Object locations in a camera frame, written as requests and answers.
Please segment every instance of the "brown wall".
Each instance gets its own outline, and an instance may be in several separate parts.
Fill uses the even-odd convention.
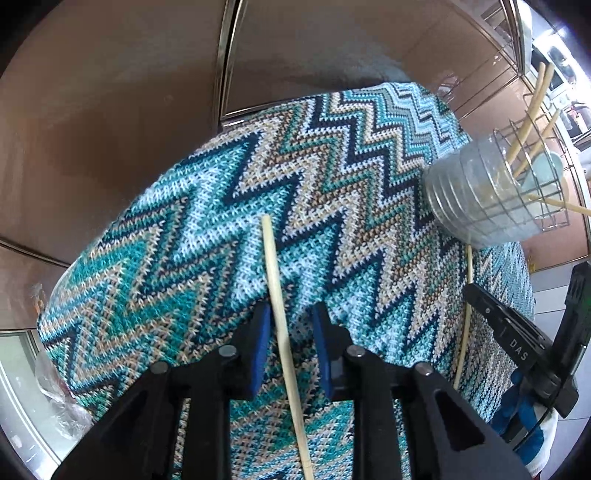
[[[35,328],[36,298],[49,297],[64,271],[0,247],[0,330]]]
[[[64,0],[0,78],[0,235],[62,261],[215,133],[225,2]]]

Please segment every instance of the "tiled wall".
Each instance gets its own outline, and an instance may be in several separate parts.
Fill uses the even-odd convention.
[[[575,264],[561,265],[531,276],[535,298],[535,322],[550,338],[555,337],[562,320],[570,273]],[[591,355],[587,353],[575,375],[579,388],[579,401],[566,419],[558,420],[556,438],[550,460],[542,471],[542,480],[548,480],[560,466],[591,416],[590,376]]]

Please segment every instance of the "chevron knit fabric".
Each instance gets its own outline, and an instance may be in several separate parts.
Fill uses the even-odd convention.
[[[306,310],[324,300],[355,343],[452,378],[465,246],[436,225],[421,172],[468,141],[447,107],[413,83],[301,98],[250,117],[164,173],[70,267],[38,324],[51,360],[99,419],[152,362],[193,362],[226,343],[267,297],[260,218],[269,213],[314,471],[349,479],[351,404],[330,404],[319,387]],[[518,244],[475,252],[474,275],[532,316]],[[475,314],[461,392],[485,419],[512,368]],[[276,344],[257,398],[231,410],[235,478],[302,478]],[[407,469],[402,431],[400,440]],[[183,425],[177,466],[182,452]]]

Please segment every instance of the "wooden stick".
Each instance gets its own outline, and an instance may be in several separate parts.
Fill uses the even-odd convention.
[[[542,67],[542,65],[543,63],[540,62],[540,66],[538,67],[540,71],[544,70],[544,67]],[[531,133],[531,129],[534,126],[532,121],[535,121],[535,118],[538,116],[540,105],[542,104],[542,101],[546,96],[546,91],[548,91],[548,87],[550,86],[550,82],[552,81],[552,77],[554,76],[554,64],[551,63],[550,65],[548,65],[548,67],[545,68],[544,72],[544,80],[542,81],[539,90],[538,82],[540,81],[541,75],[538,74],[538,80],[536,80],[535,83],[535,92],[537,93],[534,93],[534,96],[531,99],[530,107],[527,109],[527,116],[525,117],[525,120],[523,121],[521,128],[517,132],[517,138],[511,144],[509,153],[507,154],[506,160],[509,163],[509,165],[511,165],[515,161],[517,155],[519,154],[519,151],[521,150],[521,146],[525,144],[527,137],[529,137]]]
[[[542,198],[538,195],[530,194],[525,196],[528,200],[535,202],[546,202],[548,205],[554,205],[555,207],[566,208],[567,210],[575,213],[581,213],[591,217],[591,209],[577,205],[576,203],[563,202],[562,200],[553,199],[550,197]]]
[[[534,87],[534,95],[532,96],[532,100],[536,98],[541,90],[542,90],[542,83],[544,83],[544,78],[546,76],[546,64],[541,61],[538,65],[538,77],[535,80],[535,87]]]
[[[279,265],[277,264],[277,251],[275,250],[275,238],[273,236],[271,217],[269,215],[263,215],[261,223],[263,245],[265,248],[267,284],[269,286],[273,316],[275,317],[277,345],[279,347],[285,389],[287,390],[287,400],[290,404],[291,419],[294,424],[295,438],[297,439],[297,446],[300,451],[301,465],[304,469],[304,478],[306,480],[314,480],[312,461],[310,460],[310,451],[308,450],[308,441],[304,428],[304,414],[301,410],[300,395],[297,390],[296,369],[294,367],[293,356],[291,355],[290,337],[287,330],[287,320],[285,319],[285,307],[283,305],[283,294],[281,293]]]
[[[530,160],[531,160],[532,164],[534,162],[535,156],[542,150],[542,148],[544,148],[544,140],[546,138],[548,138],[550,136],[550,134],[552,133],[552,129],[556,125],[556,122],[558,121],[559,116],[560,116],[560,110],[556,110],[554,112],[554,115],[552,115],[550,122],[548,123],[548,125],[546,125],[546,127],[542,131],[541,138],[531,148]],[[529,166],[530,166],[530,163],[527,161],[527,158],[526,158],[523,162],[521,162],[521,165],[519,165],[517,170],[515,170],[515,173],[513,174],[513,176],[515,178],[517,178],[519,175],[521,175],[521,172],[523,172]]]
[[[468,260],[468,283],[474,282],[474,270],[472,264],[472,246],[466,245],[466,258]],[[460,347],[460,358],[457,361],[456,378],[453,381],[453,388],[456,390],[460,387],[460,379],[462,378],[462,370],[464,369],[464,360],[466,358],[466,351],[468,350],[468,337],[470,336],[470,319],[472,318],[472,305],[466,302],[466,316],[464,317],[464,332],[462,334],[462,345]]]

